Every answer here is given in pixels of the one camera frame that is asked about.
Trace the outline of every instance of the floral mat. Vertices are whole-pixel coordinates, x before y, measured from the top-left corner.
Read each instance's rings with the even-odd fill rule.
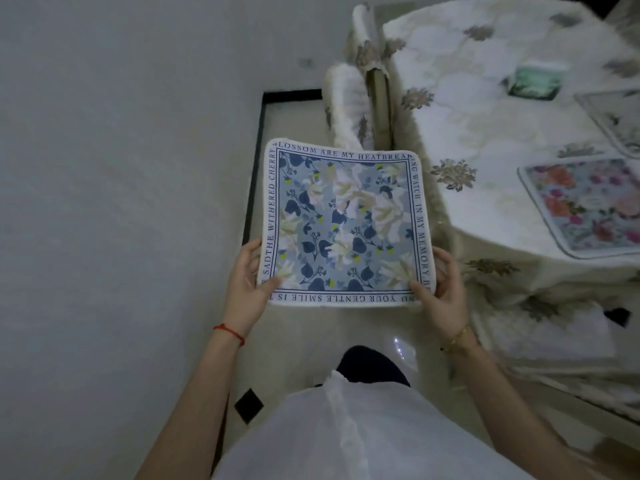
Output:
[[[640,158],[640,89],[577,94],[575,97],[622,154]]]
[[[569,256],[640,253],[640,180],[624,159],[571,158],[518,174]]]
[[[348,152],[275,139],[264,153],[258,282],[271,303],[403,306],[411,279],[435,288],[422,186],[411,152]]]

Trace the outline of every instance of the black tile inlay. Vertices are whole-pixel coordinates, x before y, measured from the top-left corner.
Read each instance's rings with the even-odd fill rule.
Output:
[[[612,322],[617,323],[621,327],[627,327],[631,312],[626,308],[615,308],[604,312],[604,315]]]
[[[238,399],[234,407],[236,408],[236,411],[238,411],[238,414],[240,414],[242,421],[249,424],[264,407],[264,404],[260,399],[258,399],[258,396],[249,389],[240,399]]]

